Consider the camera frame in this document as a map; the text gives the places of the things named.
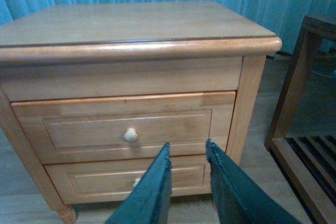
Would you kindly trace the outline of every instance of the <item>table leg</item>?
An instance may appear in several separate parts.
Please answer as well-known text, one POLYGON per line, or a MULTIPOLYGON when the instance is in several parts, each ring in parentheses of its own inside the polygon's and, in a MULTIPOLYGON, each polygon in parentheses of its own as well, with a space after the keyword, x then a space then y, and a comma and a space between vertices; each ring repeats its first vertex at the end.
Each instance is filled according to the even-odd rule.
POLYGON ((301 28, 294 56, 287 71, 282 91, 265 141, 269 150, 273 138, 286 137, 295 116, 300 97, 309 78, 313 56, 319 50, 322 37, 301 28))
POLYGON ((76 221, 76 213, 72 206, 68 206, 65 210, 57 211, 57 213, 65 224, 73 224, 76 221))

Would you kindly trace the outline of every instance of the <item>slatted shelf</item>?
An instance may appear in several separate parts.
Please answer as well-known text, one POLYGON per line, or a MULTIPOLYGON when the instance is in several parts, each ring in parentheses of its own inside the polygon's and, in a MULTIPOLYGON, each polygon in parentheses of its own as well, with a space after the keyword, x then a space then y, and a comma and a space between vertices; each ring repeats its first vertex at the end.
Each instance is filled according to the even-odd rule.
POLYGON ((271 150, 317 223, 336 223, 334 136, 273 139, 271 150))

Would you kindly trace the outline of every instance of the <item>round knob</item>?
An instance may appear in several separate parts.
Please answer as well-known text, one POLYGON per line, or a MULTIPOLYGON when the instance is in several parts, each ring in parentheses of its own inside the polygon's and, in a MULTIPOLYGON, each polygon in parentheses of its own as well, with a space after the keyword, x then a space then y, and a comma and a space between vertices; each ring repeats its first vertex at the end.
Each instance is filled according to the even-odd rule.
POLYGON ((135 129, 133 129, 133 128, 127 129, 127 131, 124 135, 124 139, 128 143, 134 143, 138 140, 138 138, 139 138, 139 136, 138 136, 137 132, 135 131, 135 129))

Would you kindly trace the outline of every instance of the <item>drawer knob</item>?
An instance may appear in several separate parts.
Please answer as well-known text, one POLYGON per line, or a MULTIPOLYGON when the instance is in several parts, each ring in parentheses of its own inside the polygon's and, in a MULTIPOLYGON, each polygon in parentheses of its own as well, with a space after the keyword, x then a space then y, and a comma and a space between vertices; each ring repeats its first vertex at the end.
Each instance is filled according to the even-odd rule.
POLYGON ((137 185, 138 185, 138 183, 140 182, 140 178, 136 178, 135 179, 135 181, 134 181, 134 184, 133 184, 133 188, 135 188, 137 185))
POLYGON ((139 138, 139 136, 138 136, 137 132, 135 131, 135 129, 133 129, 133 128, 127 129, 127 131, 124 135, 124 139, 128 143, 134 143, 138 140, 138 138, 139 138))

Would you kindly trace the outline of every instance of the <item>nightstand leg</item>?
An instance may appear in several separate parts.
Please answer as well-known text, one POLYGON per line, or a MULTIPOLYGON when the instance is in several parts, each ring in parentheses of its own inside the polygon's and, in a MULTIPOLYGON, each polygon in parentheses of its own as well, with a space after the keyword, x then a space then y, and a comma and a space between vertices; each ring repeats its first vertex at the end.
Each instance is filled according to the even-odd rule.
POLYGON ((57 211, 57 213, 65 224, 73 224, 76 221, 76 213, 72 206, 68 206, 66 210, 57 211))

